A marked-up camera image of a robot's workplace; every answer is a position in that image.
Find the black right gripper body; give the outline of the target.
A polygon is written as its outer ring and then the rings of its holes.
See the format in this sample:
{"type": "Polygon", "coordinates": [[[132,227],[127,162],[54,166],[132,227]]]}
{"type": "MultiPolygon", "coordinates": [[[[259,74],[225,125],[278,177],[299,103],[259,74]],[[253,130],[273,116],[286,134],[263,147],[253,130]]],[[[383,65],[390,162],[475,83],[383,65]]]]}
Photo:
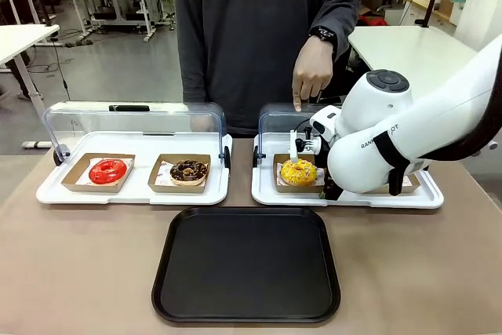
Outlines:
{"type": "Polygon", "coordinates": [[[330,151],[329,143],[326,142],[322,137],[318,137],[320,141],[319,153],[315,155],[315,166],[321,169],[327,169],[328,154],[330,151]]]}

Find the person right hand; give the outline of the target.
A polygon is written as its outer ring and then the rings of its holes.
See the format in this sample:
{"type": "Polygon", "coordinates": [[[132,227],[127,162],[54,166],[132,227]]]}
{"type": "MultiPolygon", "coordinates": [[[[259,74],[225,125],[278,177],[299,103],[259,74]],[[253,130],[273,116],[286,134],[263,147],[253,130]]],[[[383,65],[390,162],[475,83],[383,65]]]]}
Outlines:
{"type": "Polygon", "coordinates": [[[192,132],[212,132],[214,121],[211,116],[194,115],[191,117],[190,127],[192,132]]]}

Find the person left hand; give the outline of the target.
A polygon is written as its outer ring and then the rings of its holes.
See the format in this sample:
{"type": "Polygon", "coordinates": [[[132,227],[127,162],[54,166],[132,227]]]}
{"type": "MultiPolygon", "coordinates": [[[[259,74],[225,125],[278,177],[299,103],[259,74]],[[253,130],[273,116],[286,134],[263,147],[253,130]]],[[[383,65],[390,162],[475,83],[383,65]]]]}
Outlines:
{"type": "Polygon", "coordinates": [[[303,101],[317,97],[333,77],[333,45],[311,36],[301,48],[293,69],[293,106],[301,111],[303,101]]]}

